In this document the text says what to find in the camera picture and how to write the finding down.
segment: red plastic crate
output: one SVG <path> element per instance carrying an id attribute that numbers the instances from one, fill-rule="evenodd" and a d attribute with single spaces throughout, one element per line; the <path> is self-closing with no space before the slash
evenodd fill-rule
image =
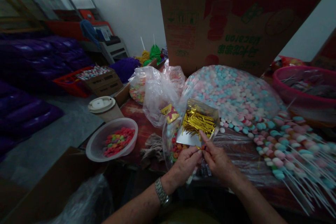
<path id="1" fill-rule="evenodd" d="M 91 95 L 91 91 L 85 86 L 80 79 L 76 77 L 82 71 L 92 69 L 92 66 L 79 69 L 75 72 L 64 75 L 63 77 L 53 80 L 58 86 L 61 86 L 68 94 L 76 97 L 86 98 Z"/>

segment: white wall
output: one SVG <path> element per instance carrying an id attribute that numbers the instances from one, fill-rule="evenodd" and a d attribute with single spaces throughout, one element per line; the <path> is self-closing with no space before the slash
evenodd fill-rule
<path id="1" fill-rule="evenodd" d="M 279 55 L 310 62 L 336 28 L 336 0 L 321 0 Z"/>
<path id="2" fill-rule="evenodd" d="M 130 56 L 140 56 L 143 48 L 150 51 L 155 43 L 166 45 L 160 0 L 94 0 L 102 18 L 110 23 L 116 36 L 122 38 Z"/>

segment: cardboard box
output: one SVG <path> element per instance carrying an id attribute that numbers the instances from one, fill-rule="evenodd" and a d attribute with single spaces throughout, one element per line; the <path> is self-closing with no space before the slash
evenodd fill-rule
<path id="1" fill-rule="evenodd" d="M 97 77 L 93 77 L 89 80 L 83 80 L 83 82 L 88 86 L 89 89 L 94 90 L 102 86 L 106 86 L 108 83 L 119 80 L 119 76 L 117 75 L 115 70 L 112 68 L 109 69 L 111 70 L 110 72 L 104 73 Z"/>
<path id="2" fill-rule="evenodd" d="M 311 62 L 313 67 L 336 71 L 336 29 Z"/>
<path id="3" fill-rule="evenodd" d="M 58 216 L 79 186 L 106 167 L 70 147 L 2 223 L 36 223 Z"/>
<path id="4" fill-rule="evenodd" d="M 124 86 L 114 69 L 89 80 L 82 80 L 96 96 L 109 96 L 118 92 Z"/>
<path id="5" fill-rule="evenodd" d="M 0 222 L 27 194 L 28 190 L 0 178 Z"/>
<path id="6" fill-rule="evenodd" d="M 320 0 L 161 0 L 169 64 L 260 76 Z"/>
<path id="7" fill-rule="evenodd" d="M 113 82 L 109 82 L 108 84 L 101 86 L 96 89 L 91 89 L 91 91 L 98 97 L 101 96 L 109 96 L 116 92 L 118 92 L 120 89 L 123 88 L 123 83 L 120 79 L 115 80 Z"/>

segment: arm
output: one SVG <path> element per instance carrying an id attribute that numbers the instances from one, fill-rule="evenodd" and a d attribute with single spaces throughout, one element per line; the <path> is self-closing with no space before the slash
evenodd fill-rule
<path id="1" fill-rule="evenodd" d="M 203 151 L 203 154 L 211 172 L 237 195 L 251 221 L 265 224 L 286 223 L 245 175 L 240 172 L 239 168 L 231 162 L 224 149 L 214 146 L 202 131 L 200 131 L 200 134 L 206 144 L 207 150 Z"/>
<path id="2" fill-rule="evenodd" d="M 202 151 L 196 147 L 190 147 L 180 153 L 174 166 L 161 178 L 162 187 L 167 195 L 184 185 L 201 157 Z M 107 218 L 103 224 L 148 223 L 154 219 L 159 209 L 160 200 L 153 183 L 143 193 Z"/>

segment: metal watch band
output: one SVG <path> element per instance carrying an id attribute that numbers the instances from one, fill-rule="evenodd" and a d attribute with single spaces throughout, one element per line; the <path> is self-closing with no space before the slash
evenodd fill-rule
<path id="1" fill-rule="evenodd" d="M 155 181 L 156 194 L 159 197 L 161 206 L 166 205 L 169 202 L 169 196 L 165 193 L 160 178 Z"/>

